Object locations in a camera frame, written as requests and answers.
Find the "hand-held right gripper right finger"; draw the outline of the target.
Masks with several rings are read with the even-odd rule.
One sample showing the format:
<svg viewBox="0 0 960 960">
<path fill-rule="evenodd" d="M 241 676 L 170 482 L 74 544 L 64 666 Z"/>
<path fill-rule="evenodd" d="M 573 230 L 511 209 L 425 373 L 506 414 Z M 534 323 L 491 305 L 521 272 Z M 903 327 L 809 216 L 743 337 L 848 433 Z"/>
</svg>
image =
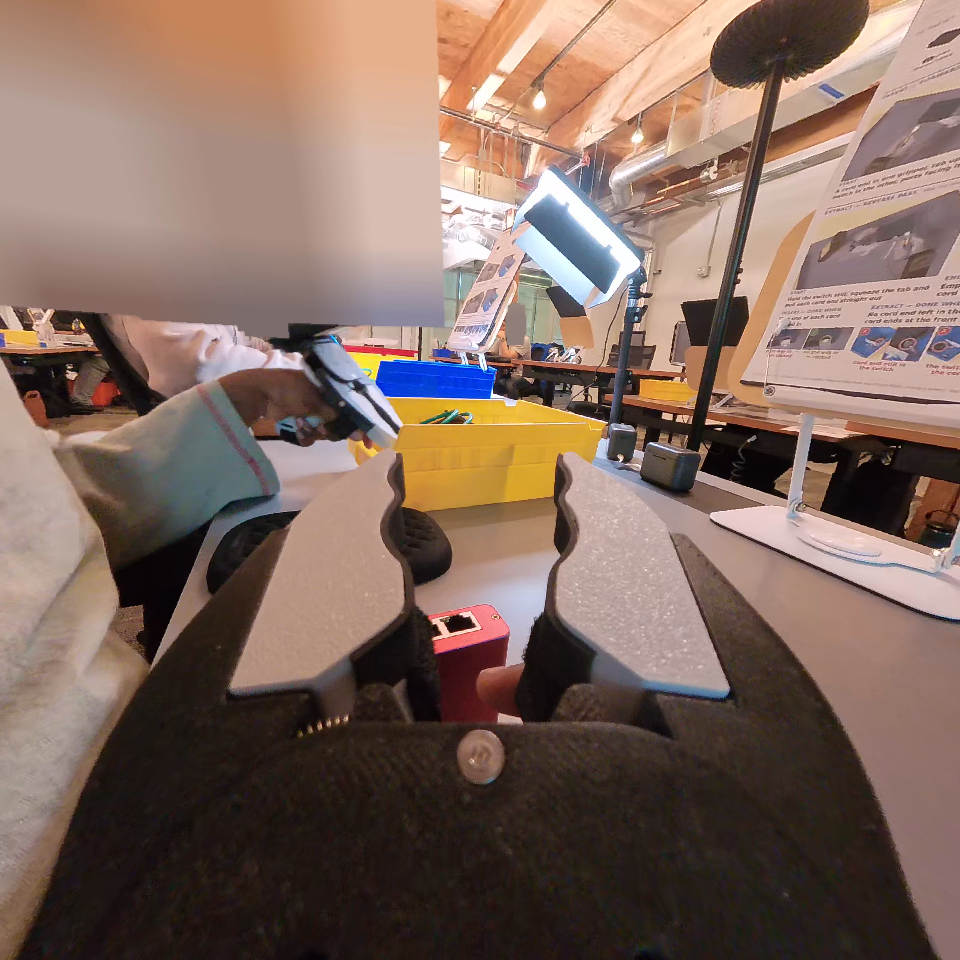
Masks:
<svg viewBox="0 0 960 960">
<path fill-rule="evenodd" d="M 731 687 L 666 523 L 576 453 L 556 468 L 546 614 L 586 654 L 587 676 L 623 698 L 642 691 L 725 700 Z"/>
</svg>

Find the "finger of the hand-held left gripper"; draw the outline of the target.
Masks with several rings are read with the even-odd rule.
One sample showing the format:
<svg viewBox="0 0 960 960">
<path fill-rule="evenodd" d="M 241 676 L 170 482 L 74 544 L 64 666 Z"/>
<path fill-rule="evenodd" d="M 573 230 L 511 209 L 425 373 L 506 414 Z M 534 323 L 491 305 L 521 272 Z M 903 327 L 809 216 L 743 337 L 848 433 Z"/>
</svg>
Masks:
<svg viewBox="0 0 960 960">
<path fill-rule="evenodd" d="M 341 344 L 317 344 L 315 346 L 315 385 L 325 404 L 332 404 L 348 397 L 385 397 L 378 386 L 366 376 Z M 325 424 L 330 433 L 330 422 Z M 402 420 L 395 412 L 395 438 L 400 437 Z"/>
<path fill-rule="evenodd" d="M 346 440 L 363 435 L 379 448 L 396 446 L 396 410 L 381 395 L 348 395 L 332 404 L 330 435 Z"/>
</svg>

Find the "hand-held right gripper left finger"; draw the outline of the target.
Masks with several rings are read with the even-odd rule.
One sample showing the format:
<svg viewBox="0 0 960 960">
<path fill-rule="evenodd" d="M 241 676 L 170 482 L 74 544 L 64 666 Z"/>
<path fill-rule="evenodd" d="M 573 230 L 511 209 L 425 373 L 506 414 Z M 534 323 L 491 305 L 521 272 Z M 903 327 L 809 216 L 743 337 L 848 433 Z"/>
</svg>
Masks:
<svg viewBox="0 0 960 960">
<path fill-rule="evenodd" d="M 353 712 L 355 661 L 414 607 L 412 573 L 391 529 L 404 497 L 402 456 L 388 449 L 344 474 L 290 524 L 230 694 L 306 691 L 323 719 Z"/>
</svg>

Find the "large yellow plastic bin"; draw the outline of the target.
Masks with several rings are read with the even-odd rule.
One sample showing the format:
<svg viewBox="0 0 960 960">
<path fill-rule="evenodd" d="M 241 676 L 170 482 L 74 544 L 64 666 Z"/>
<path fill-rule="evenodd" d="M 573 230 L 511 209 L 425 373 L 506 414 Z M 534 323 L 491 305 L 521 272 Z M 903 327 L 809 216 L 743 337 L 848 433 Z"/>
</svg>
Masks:
<svg viewBox="0 0 960 960">
<path fill-rule="evenodd" d="M 591 463 L 604 424 L 527 401 L 396 398 L 405 505 L 422 512 L 550 498 L 557 458 Z"/>
</svg>

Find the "red network switch box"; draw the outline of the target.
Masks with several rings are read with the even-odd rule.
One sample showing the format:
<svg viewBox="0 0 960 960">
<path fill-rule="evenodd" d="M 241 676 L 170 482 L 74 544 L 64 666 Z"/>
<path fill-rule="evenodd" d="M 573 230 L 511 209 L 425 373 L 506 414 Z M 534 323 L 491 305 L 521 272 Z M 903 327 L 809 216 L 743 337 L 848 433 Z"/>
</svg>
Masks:
<svg viewBox="0 0 960 960">
<path fill-rule="evenodd" d="M 428 616 L 440 683 L 440 718 L 446 723 L 497 724 L 498 712 L 476 692 L 479 674 L 505 666 L 510 628 L 497 609 L 480 604 Z"/>
</svg>

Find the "person's left forearm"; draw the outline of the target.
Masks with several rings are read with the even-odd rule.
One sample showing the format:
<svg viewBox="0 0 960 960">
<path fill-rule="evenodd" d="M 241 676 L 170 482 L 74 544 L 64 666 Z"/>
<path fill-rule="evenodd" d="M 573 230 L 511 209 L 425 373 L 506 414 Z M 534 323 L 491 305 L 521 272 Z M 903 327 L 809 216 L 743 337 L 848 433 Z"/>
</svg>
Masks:
<svg viewBox="0 0 960 960">
<path fill-rule="evenodd" d="M 218 382 L 182 392 L 54 456 L 99 528 L 113 570 L 174 544 L 230 504 L 270 498 L 281 480 Z"/>
</svg>

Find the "person's left hand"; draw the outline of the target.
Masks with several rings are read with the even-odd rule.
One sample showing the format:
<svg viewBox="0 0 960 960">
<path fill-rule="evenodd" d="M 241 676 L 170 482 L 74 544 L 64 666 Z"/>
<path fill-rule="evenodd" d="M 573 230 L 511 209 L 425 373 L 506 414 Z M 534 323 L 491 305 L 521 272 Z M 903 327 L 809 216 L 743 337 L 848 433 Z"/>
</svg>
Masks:
<svg viewBox="0 0 960 960">
<path fill-rule="evenodd" d="M 246 427 L 261 420 L 278 423 L 292 418 L 299 423 L 296 430 L 303 447 L 337 440 L 328 424 L 338 414 L 302 370 L 241 370 L 220 378 L 218 383 Z"/>
</svg>

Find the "person's right hand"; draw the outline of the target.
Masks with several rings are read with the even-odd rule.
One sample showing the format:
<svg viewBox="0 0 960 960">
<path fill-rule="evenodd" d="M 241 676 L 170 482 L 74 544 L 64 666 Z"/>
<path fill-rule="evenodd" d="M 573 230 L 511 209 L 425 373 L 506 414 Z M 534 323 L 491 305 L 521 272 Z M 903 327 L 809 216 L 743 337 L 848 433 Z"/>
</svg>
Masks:
<svg viewBox="0 0 960 960">
<path fill-rule="evenodd" d="M 523 673 L 523 663 L 482 670 L 476 679 L 479 700 L 498 714 L 519 718 L 517 692 Z"/>
</svg>

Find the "blue plastic bin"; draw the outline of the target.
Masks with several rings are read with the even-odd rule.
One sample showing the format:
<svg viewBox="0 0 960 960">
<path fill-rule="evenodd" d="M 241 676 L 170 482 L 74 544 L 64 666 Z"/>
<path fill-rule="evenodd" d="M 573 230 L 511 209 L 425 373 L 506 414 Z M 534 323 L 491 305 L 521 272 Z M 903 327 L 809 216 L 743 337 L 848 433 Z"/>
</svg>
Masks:
<svg viewBox="0 0 960 960">
<path fill-rule="evenodd" d="M 489 400 L 497 381 L 494 368 L 418 362 L 382 361 L 375 383 L 389 399 Z"/>
</svg>

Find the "black textured oval pad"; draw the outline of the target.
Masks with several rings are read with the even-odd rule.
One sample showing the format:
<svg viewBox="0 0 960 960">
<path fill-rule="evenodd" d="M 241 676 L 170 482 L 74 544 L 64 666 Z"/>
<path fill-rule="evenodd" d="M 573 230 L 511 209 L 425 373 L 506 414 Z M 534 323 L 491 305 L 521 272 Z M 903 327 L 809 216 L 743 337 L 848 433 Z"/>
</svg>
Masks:
<svg viewBox="0 0 960 960">
<path fill-rule="evenodd" d="M 271 534 L 285 529 L 299 513 L 291 510 L 263 514 L 229 530 L 208 564 L 208 592 L 216 594 Z M 452 547 L 441 526 L 419 510 L 404 507 L 401 516 L 397 546 L 412 570 L 414 584 L 427 584 L 446 574 L 452 565 Z"/>
</svg>

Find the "black rounded box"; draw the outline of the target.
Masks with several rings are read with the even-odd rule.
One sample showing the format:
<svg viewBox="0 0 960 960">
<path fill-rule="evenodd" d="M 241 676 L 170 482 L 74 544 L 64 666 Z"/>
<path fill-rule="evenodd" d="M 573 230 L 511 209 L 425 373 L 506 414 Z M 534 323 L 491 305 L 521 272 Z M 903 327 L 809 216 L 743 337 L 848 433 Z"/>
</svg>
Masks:
<svg viewBox="0 0 960 960">
<path fill-rule="evenodd" d="M 643 450 L 640 476 L 646 483 L 661 489 L 687 494 L 696 483 L 701 462 L 701 455 L 697 451 L 664 442 L 651 442 Z"/>
</svg>

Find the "small instruction poster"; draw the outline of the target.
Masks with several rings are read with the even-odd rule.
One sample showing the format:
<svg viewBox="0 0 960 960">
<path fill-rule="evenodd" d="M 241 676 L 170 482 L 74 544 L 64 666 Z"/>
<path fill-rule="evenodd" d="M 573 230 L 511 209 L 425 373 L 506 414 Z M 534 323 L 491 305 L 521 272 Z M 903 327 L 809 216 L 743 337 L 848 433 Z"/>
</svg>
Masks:
<svg viewBox="0 0 960 960">
<path fill-rule="evenodd" d="M 525 259 L 516 237 L 510 230 L 498 236 L 467 293 L 447 340 L 447 348 L 454 354 L 485 354 L 497 340 L 509 306 L 510 289 Z"/>
</svg>

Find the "wooden desk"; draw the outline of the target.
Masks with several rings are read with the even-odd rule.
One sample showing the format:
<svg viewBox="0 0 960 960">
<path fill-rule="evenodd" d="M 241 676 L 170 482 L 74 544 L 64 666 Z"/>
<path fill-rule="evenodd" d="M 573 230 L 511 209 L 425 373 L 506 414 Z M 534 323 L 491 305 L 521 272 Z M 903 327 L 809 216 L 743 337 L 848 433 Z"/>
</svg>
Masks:
<svg viewBox="0 0 960 960">
<path fill-rule="evenodd" d="M 615 366 L 591 366 L 566 364 L 560 362 L 541 362 L 531 359 L 510 360 L 488 358 L 487 366 L 504 370 L 516 369 L 523 378 L 563 383 L 572 386 L 599 386 L 602 390 L 613 390 L 618 369 Z M 684 375 L 677 370 L 650 370 L 638 367 L 627 368 L 627 394 L 637 394 L 644 380 L 674 381 L 683 380 Z"/>
</svg>

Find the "black light stand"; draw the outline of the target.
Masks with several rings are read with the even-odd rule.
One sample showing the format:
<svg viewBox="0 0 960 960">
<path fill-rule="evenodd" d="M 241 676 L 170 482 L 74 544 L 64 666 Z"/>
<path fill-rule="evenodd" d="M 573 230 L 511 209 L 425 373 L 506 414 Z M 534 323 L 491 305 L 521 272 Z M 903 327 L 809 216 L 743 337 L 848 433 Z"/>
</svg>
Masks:
<svg viewBox="0 0 960 960">
<path fill-rule="evenodd" d="M 643 267 L 639 267 L 629 278 L 627 308 L 619 342 L 617 374 L 614 379 L 613 400 L 610 405 L 608 425 L 624 424 L 622 414 L 623 402 L 626 395 L 627 369 L 630 367 L 630 352 L 635 328 L 643 320 L 647 311 L 646 300 L 649 297 L 649 293 L 645 289 L 647 281 L 647 272 Z"/>
</svg>

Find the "led light panel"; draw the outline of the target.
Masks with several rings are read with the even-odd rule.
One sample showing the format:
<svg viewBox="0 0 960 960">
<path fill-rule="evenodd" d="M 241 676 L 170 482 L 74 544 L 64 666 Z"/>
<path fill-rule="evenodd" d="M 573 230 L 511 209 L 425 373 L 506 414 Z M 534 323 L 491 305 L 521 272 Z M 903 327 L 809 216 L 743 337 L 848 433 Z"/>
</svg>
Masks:
<svg viewBox="0 0 960 960">
<path fill-rule="evenodd" d="M 557 167 L 539 177 L 517 210 L 512 236 L 535 264 L 586 309 L 628 281 L 647 282 L 644 251 Z"/>
</svg>

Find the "person's pale sweater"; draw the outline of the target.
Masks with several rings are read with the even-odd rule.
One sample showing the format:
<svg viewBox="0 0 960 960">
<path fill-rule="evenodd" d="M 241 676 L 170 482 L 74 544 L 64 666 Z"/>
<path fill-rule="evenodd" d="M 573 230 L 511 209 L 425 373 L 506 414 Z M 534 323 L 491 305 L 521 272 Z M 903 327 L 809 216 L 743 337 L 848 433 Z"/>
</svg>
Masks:
<svg viewBox="0 0 960 960">
<path fill-rule="evenodd" d="M 102 535 L 1 375 L 1 956 L 17 957 L 104 743 L 147 675 Z"/>
</svg>

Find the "wooden backing board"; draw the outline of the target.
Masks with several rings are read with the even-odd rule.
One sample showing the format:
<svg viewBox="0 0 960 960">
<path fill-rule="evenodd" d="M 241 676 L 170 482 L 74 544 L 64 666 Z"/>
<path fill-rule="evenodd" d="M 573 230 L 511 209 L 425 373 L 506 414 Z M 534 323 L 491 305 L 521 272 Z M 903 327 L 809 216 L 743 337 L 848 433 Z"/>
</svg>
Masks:
<svg viewBox="0 0 960 960">
<path fill-rule="evenodd" d="M 785 236 L 776 252 L 755 304 L 751 308 L 750 319 L 731 359 L 727 377 L 727 385 L 739 402 L 762 409 L 771 407 L 770 402 L 764 396 L 762 386 L 744 386 L 741 381 L 761 345 L 762 337 L 767 330 L 778 298 L 788 280 L 800 246 L 814 217 L 815 211 L 811 211 Z"/>
</svg>

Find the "large instruction poster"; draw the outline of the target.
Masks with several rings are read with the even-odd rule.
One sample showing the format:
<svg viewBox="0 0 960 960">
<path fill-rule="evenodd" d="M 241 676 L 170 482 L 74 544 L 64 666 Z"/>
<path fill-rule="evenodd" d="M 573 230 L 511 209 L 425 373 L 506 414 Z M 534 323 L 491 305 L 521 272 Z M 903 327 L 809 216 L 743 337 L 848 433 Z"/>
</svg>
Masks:
<svg viewBox="0 0 960 960">
<path fill-rule="evenodd" d="M 958 2 L 920 6 L 741 382 L 782 409 L 959 428 Z"/>
</svg>

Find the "black pole with round disc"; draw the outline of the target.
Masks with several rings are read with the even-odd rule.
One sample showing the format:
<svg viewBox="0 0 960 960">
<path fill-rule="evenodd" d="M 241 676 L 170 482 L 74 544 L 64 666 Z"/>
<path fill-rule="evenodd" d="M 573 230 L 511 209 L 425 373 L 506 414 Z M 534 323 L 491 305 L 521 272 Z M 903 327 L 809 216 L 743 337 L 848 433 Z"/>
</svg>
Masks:
<svg viewBox="0 0 960 960">
<path fill-rule="evenodd" d="M 710 69 L 715 79 L 737 90 L 763 85 L 763 96 L 711 324 L 688 450 L 698 452 L 704 437 L 782 87 L 846 52 L 862 33 L 869 15 L 868 1 L 848 6 L 829 1 L 762 1 L 729 23 L 714 43 Z"/>
</svg>

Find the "metal air duct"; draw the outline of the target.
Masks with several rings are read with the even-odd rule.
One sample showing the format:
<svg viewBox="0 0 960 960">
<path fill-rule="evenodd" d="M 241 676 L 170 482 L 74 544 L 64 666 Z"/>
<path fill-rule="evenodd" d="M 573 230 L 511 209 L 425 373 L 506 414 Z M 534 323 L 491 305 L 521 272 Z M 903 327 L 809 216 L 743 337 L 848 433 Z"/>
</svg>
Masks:
<svg viewBox="0 0 960 960">
<path fill-rule="evenodd" d="M 669 142 L 664 139 L 645 150 L 641 150 L 615 166 L 610 172 L 608 186 L 611 200 L 602 209 L 608 213 L 619 213 L 630 209 L 633 203 L 632 185 L 645 177 L 659 176 L 675 167 L 689 169 L 698 164 L 719 157 L 724 150 L 705 141 L 694 143 L 673 153 L 668 151 Z"/>
</svg>

